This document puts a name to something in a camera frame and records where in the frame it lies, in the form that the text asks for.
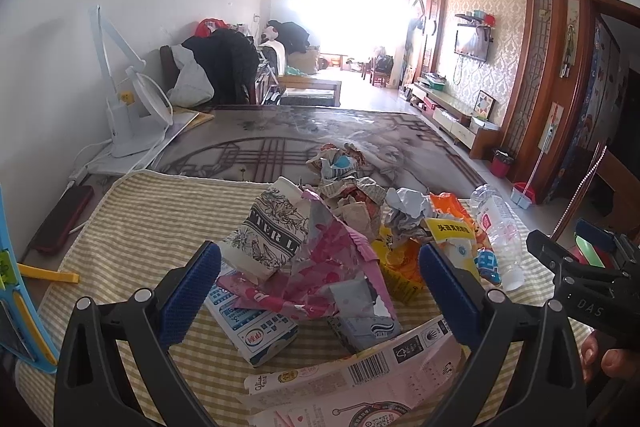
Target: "yellow snack bag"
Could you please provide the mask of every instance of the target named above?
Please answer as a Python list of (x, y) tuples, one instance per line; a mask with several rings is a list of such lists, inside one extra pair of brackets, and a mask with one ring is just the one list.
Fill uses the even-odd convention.
[(425, 219), (431, 235), (451, 264), (471, 272), (480, 281), (480, 273), (476, 267), (475, 251), (476, 235), (463, 221), (452, 219)]
[(371, 248), (380, 259), (380, 271), (389, 295), (409, 304), (425, 286), (418, 266), (420, 244), (409, 239), (392, 249), (392, 243), (391, 229), (380, 227), (380, 239), (373, 241)]

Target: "red bag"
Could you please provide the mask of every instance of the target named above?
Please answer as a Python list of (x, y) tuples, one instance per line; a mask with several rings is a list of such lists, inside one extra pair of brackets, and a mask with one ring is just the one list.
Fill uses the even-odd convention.
[(221, 19), (204, 19), (198, 24), (195, 37), (209, 37), (215, 30), (219, 28), (229, 28), (229, 25)]

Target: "white bag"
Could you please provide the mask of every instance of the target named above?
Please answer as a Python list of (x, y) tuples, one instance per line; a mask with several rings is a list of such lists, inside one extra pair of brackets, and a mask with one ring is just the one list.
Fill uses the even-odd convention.
[(179, 107), (195, 107), (209, 102), (215, 91), (193, 52), (183, 46), (171, 46), (171, 51), (180, 74), (174, 89), (169, 90), (169, 102)]

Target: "screw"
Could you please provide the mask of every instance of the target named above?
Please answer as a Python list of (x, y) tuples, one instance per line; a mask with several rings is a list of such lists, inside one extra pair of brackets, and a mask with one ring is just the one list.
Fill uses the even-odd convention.
[(133, 298), (137, 302), (147, 302), (151, 298), (151, 290), (142, 288), (142, 290), (138, 290), (135, 295), (133, 295)]
[(504, 302), (507, 298), (507, 296), (500, 290), (491, 290), (489, 293), (487, 293), (487, 297), (489, 297), (489, 300), (491, 302), (495, 303)]
[(555, 299), (551, 299), (549, 302), (549, 307), (555, 312), (562, 311), (562, 303), (560, 301), (556, 301)]
[(78, 308), (79, 310), (85, 310), (90, 305), (91, 299), (89, 297), (82, 297), (81, 299), (78, 299), (78, 302), (76, 302), (76, 308)]

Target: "hand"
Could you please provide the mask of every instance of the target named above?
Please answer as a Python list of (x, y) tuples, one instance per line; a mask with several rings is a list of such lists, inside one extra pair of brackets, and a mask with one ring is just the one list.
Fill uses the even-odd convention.
[[(584, 381), (589, 382), (597, 373), (593, 363), (598, 358), (598, 341), (593, 331), (580, 347), (580, 361)], [(609, 349), (600, 364), (605, 375), (610, 378), (631, 380), (640, 368), (640, 353), (628, 349)]]

